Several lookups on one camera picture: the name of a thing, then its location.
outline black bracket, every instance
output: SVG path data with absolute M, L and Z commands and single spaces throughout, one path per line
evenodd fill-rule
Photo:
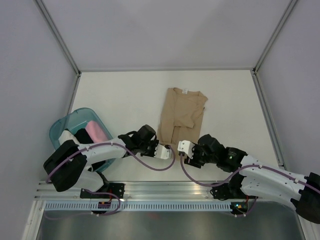
M 241 191 L 230 191 L 229 183 L 224 183 L 220 186 L 215 186 L 210 190 L 214 199 L 225 201 L 228 199 L 247 199 L 247 196 Z M 254 199 L 255 196 L 248 196 L 249 199 Z
M 101 193 L 112 193 L 118 198 L 123 199 L 125 194 L 125 184 L 124 183 L 108 183 L 108 188 L 100 189 Z M 81 199 L 110 199 L 110 195 L 107 194 L 91 194 L 86 190 L 82 189 L 80 193 Z

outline pink cloth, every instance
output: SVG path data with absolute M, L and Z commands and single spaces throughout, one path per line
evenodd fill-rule
M 94 143 L 102 143 L 108 141 L 106 134 L 101 129 L 99 124 L 95 121 L 88 122 L 88 124 L 85 126 L 85 130 Z

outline black cloth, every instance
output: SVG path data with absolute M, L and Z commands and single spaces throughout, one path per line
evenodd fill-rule
M 88 132 L 84 128 L 78 130 L 74 136 L 81 144 L 93 144 L 94 143 L 94 141 L 92 141 Z

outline tan garment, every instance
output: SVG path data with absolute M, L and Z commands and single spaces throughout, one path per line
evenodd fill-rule
M 160 142 L 170 144 L 176 154 L 179 141 L 196 143 L 207 100 L 200 91 L 188 91 L 185 94 L 179 88 L 168 88 L 157 131 Z

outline cable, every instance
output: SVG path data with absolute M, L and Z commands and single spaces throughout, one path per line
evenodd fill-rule
M 171 164 L 170 164 L 169 166 L 167 166 L 167 167 L 165 167 L 165 168 L 160 168 L 160 169 L 154 168 L 154 167 L 151 167 L 151 166 L 145 164 L 142 160 L 140 160 L 138 157 L 136 157 L 136 155 L 135 155 L 133 152 L 131 152 L 128 148 L 126 148 L 125 146 L 123 146 L 123 145 L 121 145 L 121 144 L 119 144 L 119 143 L 101 142 L 101 143 L 97 143 L 97 144 L 95 144 L 95 145 L 90 146 L 89 149 L 97 148 L 97 147 L 100 147 L 100 146 L 113 146 L 113 145 L 123 148 L 123 149 L 126 150 L 131 156 L 133 156 L 139 163 L 141 163 L 141 164 L 144 165 L 145 167 L 147 167 L 147 168 L 149 168 L 149 169 L 151 169 L 151 170 L 154 170 L 154 171 L 165 171 L 165 170 L 168 170 L 169 168 L 171 168 L 171 167 L 174 165 L 174 163 L 175 163 L 175 161 L 176 161 L 176 154 L 175 154 L 175 151 L 172 149 L 171 146 L 169 146 L 169 148 L 170 148 L 170 150 L 171 150 L 172 153 L 173 153 L 173 161 L 171 162 Z M 86 151 L 86 150 L 87 150 L 87 148 L 83 148 L 83 149 L 80 149 L 80 150 L 76 151 L 75 153 L 71 154 L 70 156 L 68 156 L 65 160 L 63 160 L 58 166 L 56 166 L 56 167 L 48 174 L 48 177 L 47 177 L 47 179 L 45 180 L 45 182 L 46 182 L 47 184 L 50 184 L 50 183 L 51 183 L 51 182 L 50 182 L 50 178 L 58 171 L 59 168 L 61 168 L 65 163 L 67 163 L 67 162 L 68 162 L 70 159 L 72 159 L 74 156 L 76 156 L 77 154 L 80 154 L 80 153 L 82 153 L 82 152 L 84 152 L 84 151 Z M 88 190 L 88 189 L 85 189 L 85 191 L 87 191 L 87 192 L 90 193 L 90 194 L 94 194 L 94 195 L 109 195 L 109 196 L 110 196 L 110 200 L 112 199 L 112 197 L 114 197 L 114 198 L 116 198 L 116 199 L 118 200 L 118 206 L 116 207 L 115 210 L 113 210 L 113 211 L 111 211 L 111 212 L 102 213 L 102 214 L 100 214 L 101 216 L 108 216 L 108 215 L 115 214 L 115 213 L 118 211 L 118 209 L 120 208 L 120 205 L 121 205 L 120 198 L 119 198 L 117 195 L 115 195 L 115 194 L 113 194 L 113 193 L 111 193 L 111 192 L 93 192 L 93 191 L 90 191 L 90 190 Z M 70 215 L 70 216 L 68 216 L 68 217 L 74 217 L 74 216 L 80 216 L 80 215 L 86 215 L 86 214 L 88 214 L 88 213 L 82 212 L 82 213 L 77 213 L 77 214 L 74 214 L 74 215 Z M 49 216 L 47 216 L 46 212 L 44 212 L 44 217 L 47 218 L 47 219 L 49 219 L 49 220 L 60 220 L 60 219 L 64 219 L 64 218 L 65 218 L 65 217 L 58 217 L 58 218 L 49 217 Z
M 255 199 L 254 199 L 254 201 L 253 201 L 250 209 L 248 209 L 248 211 L 246 211 L 246 212 L 242 212 L 242 211 L 240 211 L 240 210 L 237 208 L 237 210 L 238 210 L 239 212 L 241 212 L 242 214 L 240 214 L 240 215 L 236 215 L 236 214 L 235 214 L 234 216 L 235 216 L 236 218 L 246 217 L 248 214 L 250 214 L 250 213 L 252 212 L 252 210 L 253 210 L 254 207 L 256 206 L 257 199 L 258 199 L 258 197 L 255 197 Z
M 285 173 L 283 173 L 283 172 L 281 172 L 281 171 L 279 171 L 279 170 L 276 170 L 276 169 L 274 169 L 274 168 L 272 168 L 272 167 L 269 167 L 269 166 L 260 166 L 260 165 L 256 165 L 256 164 L 251 164 L 251 165 L 242 166 L 242 167 L 238 168 L 237 170 L 235 170 L 232 174 L 230 174 L 230 175 L 229 175 L 225 180 L 223 180 L 222 182 L 215 183 L 215 184 L 208 184 L 208 183 L 202 183 L 202 182 L 199 182 L 199 181 L 195 180 L 194 178 L 192 178 L 192 177 L 187 173 L 187 171 L 186 171 L 186 169 L 185 169 L 185 166 L 184 166 L 184 163 L 183 163 L 183 156 L 182 156 L 182 155 L 180 155 L 180 164 L 181 164 L 181 167 L 182 167 L 182 170 L 183 170 L 184 174 L 185 174 L 192 182 L 194 182 L 194 183 L 196 183 L 196 184 L 198 184 L 198 185 L 200 185 L 200 186 L 203 186 L 203 187 L 210 187 L 210 188 L 212 188 L 212 187 L 219 187 L 219 186 L 221 186 L 221 185 L 223 185 L 223 184 L 225 184 L 225 183 L 228 183 L 228 180 L 231 179 L 231 178 L 232 178 L 234 175 L 236 175 L 237 173 L 239 173 L 241 170 L 249 169 L 249 168 L 262 168 L 262 169 L 267 169 L 267 170 L 272 171 L 272 172 L 274 172 L 274 173 L 280 174 L 281 176 L 286 177 L 286 178 L 288 178 L 289 180 L 292 180 L 292 181 L 294 181 L 294 182 L 296 182 L 296 183 L 302 184 L 303 186 L 305 186 L 305 187 L 307 187 L 307 188 L 315 191 L 317 194 L 320 195 L 320 190 L 316 189 L 315 187 L 311 186 L 310 184 L 307 184 L 307 183 L 305 183 L 305 182 L 303 182 L 303 181 L 300 181 L 300 180 L 296 181 L 296 179 L 295 179 L 294 177 L 292 177 L 292 176 L 290 176 L 290 175 L 287 175 L 287 174 L 285 174 Z
M 171 164 L 165 168 L 154 168 L 152 166 L 149 166 L 147 165 L 146 163 L 144 163 L 142 160 L 140 160 L 132 151 L 130 151 L 128 148 L 126 148 L 125 146 L 119 144 L 119 143 L 116 143 L 116 142 L 101 142 L 101 143 L 97 143 L 95 145 L 91 145 L 89 147 L 89 150 L 91 149 L 94 149 L 94 148 L 97 148 L 97 147 L 101 147 L 101 146 L 118 146 L 120 148 L 123 148 L 124 150 L 126 150 L 134 159 L 136 159 L 139 163 L 141 163 L 143 166 L 147 167 L 148 169 L 151 169 L 151 170 L 154 170 L 154 171 L 158 171 L 158 172 L 161 172 L 161 171 L 165 171 L 165 170 L 168 170 L 169 168 L 171 168 L 175 161 L 176 161 L 176 154 L 175 154 L 175 151 L 173 150 L 173 148 L 171 146 L 169 146 L 170 150 L 172 151 L 173 153 L 173 161 L 171 162 Z M 50 184 L 50 178 L 58 171 L 59 168 L 61 168 L 65 163 L 67 163 L 70 159 L 72 159 L 74 156 L 84 152 L 84 151 L 87 151 L 87 148 L 83 148 L 83 149 L 80 149 L 78 151 L 76 151 L 75 153 L 71 154 L 70 156 L 68 156 L 65 160 L 63 160 L 58 166 L 56 166 L 52 172 L 50 172 L 48 174 L 48 177 L 47 179 L 45 180 L 45 182 L 47 184 Z

